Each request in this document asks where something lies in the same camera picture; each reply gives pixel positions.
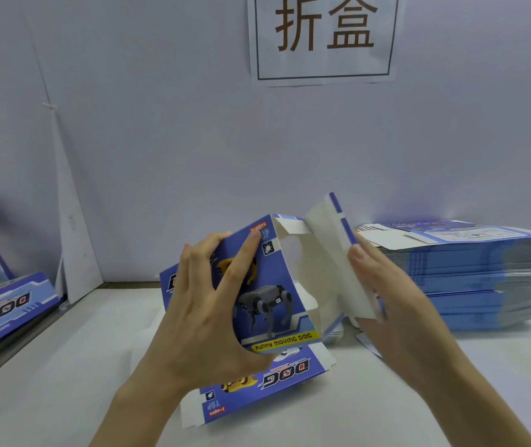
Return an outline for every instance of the left hand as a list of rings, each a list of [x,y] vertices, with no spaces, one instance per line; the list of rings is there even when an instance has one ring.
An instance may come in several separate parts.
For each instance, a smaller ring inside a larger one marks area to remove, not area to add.
[[[174,388],[183,396],[269,368],[276,355],[243,348],[232,326],[233,305],[261,233],[249,234],[214,289],[210,255],[228,235],[213,233],[193,247],[185,245],[168,310],[132,379],[151,383],[157,392]]]

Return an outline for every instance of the right hand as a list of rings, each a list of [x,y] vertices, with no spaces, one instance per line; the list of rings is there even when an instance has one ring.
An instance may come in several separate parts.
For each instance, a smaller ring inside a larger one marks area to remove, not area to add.
[[[385,306],[382,322],[357,319],[386,364],[419,394],[467,366],[468,358],[433,304],[411,278],[381,251],[356,235],[348,259],[362,284]]]

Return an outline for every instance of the white wall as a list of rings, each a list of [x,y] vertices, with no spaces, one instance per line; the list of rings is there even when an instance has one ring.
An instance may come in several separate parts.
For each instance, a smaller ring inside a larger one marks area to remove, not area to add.
[[[0,0],[0,251],[17,274],[59,262],[50,117],[16,0]]]
[[[409,0],[395,82],[276,89],[246,0],[24,3],[107,281],[330,190],[355,224],[531,228],[531,0]]]

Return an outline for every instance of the fingernail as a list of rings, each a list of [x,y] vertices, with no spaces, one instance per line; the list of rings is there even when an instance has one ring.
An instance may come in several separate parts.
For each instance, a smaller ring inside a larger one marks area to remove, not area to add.
[[[357,260],[363,260],[367,255],[365,250],[359,244],[354,244],[348,250],[348,254]]]

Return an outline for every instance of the hand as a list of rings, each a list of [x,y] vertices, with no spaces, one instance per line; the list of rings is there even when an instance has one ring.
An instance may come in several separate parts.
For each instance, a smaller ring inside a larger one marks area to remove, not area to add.
[[[381,251],[356,235],[359,245],[348,259],[361,281],[379,293],[385,306],[382,322],[358,319],[387,365],[415,391],[449,376],[468,358],[420,288]]]
[[[275,354],[243,348],[232,327],[232,311],[243,279],[259,247],[254,230],[234,258],[220,285],[212,285],[210,255],[228,233],[213,233],[181,254],[174,292],[164,319],[134,380],[148,381],[156,391],[188,391],[229,383],[267,369]]]

